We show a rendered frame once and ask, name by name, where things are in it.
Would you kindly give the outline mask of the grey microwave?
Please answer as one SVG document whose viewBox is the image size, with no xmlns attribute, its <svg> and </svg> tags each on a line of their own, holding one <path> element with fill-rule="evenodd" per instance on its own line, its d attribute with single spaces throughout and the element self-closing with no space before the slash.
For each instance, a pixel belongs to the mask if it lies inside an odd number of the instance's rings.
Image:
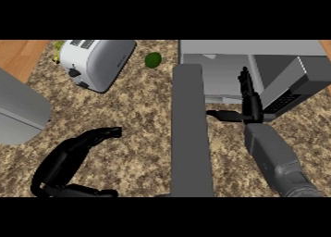
<svg viewBox="0 0 331 237">
<path fill-rule="evenodd" d="M 203 66 L 206 102 L 242 102 L 240 72 L 251 75 L 272 121 L 331 85 L 331 60 L 316 40 L 182 40 L 182 64 Z"/>
</svg>

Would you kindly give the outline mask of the grey microwave door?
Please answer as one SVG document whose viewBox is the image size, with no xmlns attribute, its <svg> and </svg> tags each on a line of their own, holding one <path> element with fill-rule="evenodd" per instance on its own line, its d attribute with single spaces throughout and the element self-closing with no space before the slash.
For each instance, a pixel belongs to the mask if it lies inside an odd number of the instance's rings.
<svg viewBox="0 0 331 237">
<path fill-rule="evenodd" d="M 203 68 L 181 64 L 173 76 L 172 197 L 214 197 Z"/>
</svg>

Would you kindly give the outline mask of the white toaster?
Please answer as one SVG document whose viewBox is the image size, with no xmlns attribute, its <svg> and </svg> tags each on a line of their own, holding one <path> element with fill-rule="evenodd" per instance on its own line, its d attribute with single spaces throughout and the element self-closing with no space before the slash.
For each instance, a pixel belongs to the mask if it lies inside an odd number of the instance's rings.
<svg viewBox="0 0 331 237">
<path fill-rule="evenodd" d="M 104 94 L 136 46 L 135 40 L 67 40 L 61 47 L 60 61 L 74 83 Z"/>
</svg>

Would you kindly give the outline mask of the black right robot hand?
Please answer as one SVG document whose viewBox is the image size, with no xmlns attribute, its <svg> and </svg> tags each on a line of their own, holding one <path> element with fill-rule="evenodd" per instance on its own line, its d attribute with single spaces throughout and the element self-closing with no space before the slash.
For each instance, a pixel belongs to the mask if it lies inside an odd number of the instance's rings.
<svg viewBox="0 0 331 237">
<path fill-rule="evenodd" d="M 262 123 L 265 119 L 263 103 L 259 93 L 254 91 L 248 68 L 242 67 L 238 76 L 242 94 L 242 112 L 228 110 L 209 110 L 207 114 L 225 122 Z"/>
</svg>

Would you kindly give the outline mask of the green avocado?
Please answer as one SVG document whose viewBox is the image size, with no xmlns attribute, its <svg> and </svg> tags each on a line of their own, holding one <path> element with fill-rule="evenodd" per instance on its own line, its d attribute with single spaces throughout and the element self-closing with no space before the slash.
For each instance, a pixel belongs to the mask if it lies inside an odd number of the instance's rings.
<svg viewBox="0 0 331 237">
<path fill-rule="evenodd" d="M 150 69 L 154 69 L 158 67 L 161 63 L 161 54 L 160 52 L 150 53 L 148 56 L 145 57 L 145 66 Z"/>
</svg>

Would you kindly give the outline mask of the yellow-green vegetable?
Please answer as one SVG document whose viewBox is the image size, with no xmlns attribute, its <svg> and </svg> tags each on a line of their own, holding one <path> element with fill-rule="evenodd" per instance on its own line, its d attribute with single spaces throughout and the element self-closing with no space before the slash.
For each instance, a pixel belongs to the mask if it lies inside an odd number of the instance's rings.
<svg viewBox="0 0 331 237">
<path fill-rule="evenodd" d="M 58 41 L 57 43 L 55 43 L 55 55 L 54 55 L 54 58 L 52 58 L 52 61 L 57 63 L 57 64 L 60 64 L 61 63 L 61 61 L 60 61 L 60 54 L 61 54 L 61 48 L 63 48 L 63 45 L 64 45 L 64 43 L 65 43 L 65 41 Z"/>
</svg>

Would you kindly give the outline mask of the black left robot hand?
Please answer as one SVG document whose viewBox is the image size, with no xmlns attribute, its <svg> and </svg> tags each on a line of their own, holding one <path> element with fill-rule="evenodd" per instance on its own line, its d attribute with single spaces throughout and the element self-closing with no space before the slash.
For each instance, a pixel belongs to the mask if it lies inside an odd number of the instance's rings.
<svg viewBox="0 0 331 237">
<path fill-rule="evenodd" d="M 70 184 L 89 150 L 104 140 L 122 137 L 122 127 L 86 131 L 64 140 L 46 156 L 32 179 L 30 190 L 37 197 L 119 197 L 117 190 L 98 190 Z"/>
</svg>

